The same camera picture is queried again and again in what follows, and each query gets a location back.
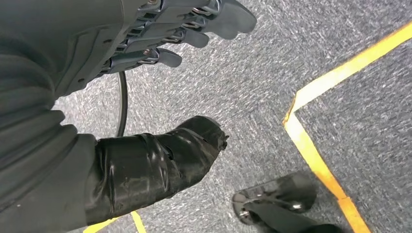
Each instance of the wire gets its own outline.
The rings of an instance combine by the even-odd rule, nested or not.
[[[120,92],[120,112],[119,123],[117,125],[116,137],[122,137],[124,129],[126,128],[127,120],[127,83],[126,73],[124,71],[119,72],[119,92]]]

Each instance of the yellow floor marking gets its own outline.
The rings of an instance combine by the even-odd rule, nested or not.
[[[116,217],[116,218],[109,219],[106,222],[101,222],[101,223],[98,223],[98,224],[91,225],[91,226],[87,227],[83,231],[83,233],[96,233],[96,232],[100,231],[101,229],[105,228],[106,226],[108,226],[110,223],[116,221],[117,219],[118,218]]]
[[[403,42],[412,38],[412,22],[400,28],[375,45],[364,50],[348,62],[335,68],[334,70],[313,80],[302,89],[297,91],[296,100],[291,108],[295,112],[302,106],[314,100],[316,97],[333,88],[349,76],[365,68],[378,58],[384,56]]]
[[[138,233],[146,233],[143,221],[141,220],[139,214],[136,211],[130,213],[132,215],[133,221],[135,222],[136,229]],[[87,227],[83,233],[97,233],[101,229],[107,227],[110,223],[116,221],[118,217],[107,220],[106,222],[98,223]]]
[[[144,229],[144,225],[143,225],[143,222],[139,214],[136,211],[133,211],[131,214],[132,214],[133,221],[135,221],[137,232],[146,233],[146,229]]]
[[[353,231],[355,233],[370,233],[356,206],[347,197],[294,113],[289,115],[289,120],[285,123],[285,129],[313,173],[336,196],[338,204]]]
[[[294,112],[411,38],[412,22],[361,52],[343,65],[310,82],[296,92],[292,105],[283,120],[289,137],[313,173],[336,196],[343,214],[355,233],[370,233],[370,230],[352,200],[346,195],[323,161]]]

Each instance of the robotic hand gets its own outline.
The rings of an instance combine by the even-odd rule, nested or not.
[[[180,65],[159,46],[251,32],[235,0],[31,0],[0,9],[0,228],[66,232],[153,204],[199,182],[227,136],[193,117],[162,135],[99,141],[61,126],[54,101],[104,74]]]

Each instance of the metal screw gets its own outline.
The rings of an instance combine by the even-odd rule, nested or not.
[[[247,211],[247,210],[243,210],[239,213],[239,216],[242,217],[242,218],[247,218],[247,217],[249,217],[249,215],[250,215],[249,211]]]
[[[192,11],[195,12],[195,13],[197,13],[197,14],[205,15],[205,16],[209,16],[209,15],[212,14],[212,13],[210,13],[209,11],[203,10],[202,8],[193,8]]]
[[[143,51],[143,54],[146,56],[149,55],[150,53],[151,53],[150,49],[146,49]]]
[[[295,209],[295,210],[302,209],[302,204],[300,204],[300,203],[294,204],[292,206],[292,208]]]

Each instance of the black sleeve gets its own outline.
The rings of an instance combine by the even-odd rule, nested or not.
[[[30,59],[0,49],[1,232],[66,232],[124,215],[199,182],[226,147],[196,116],[162,135],[96,141],[61,126],[54,84]]]

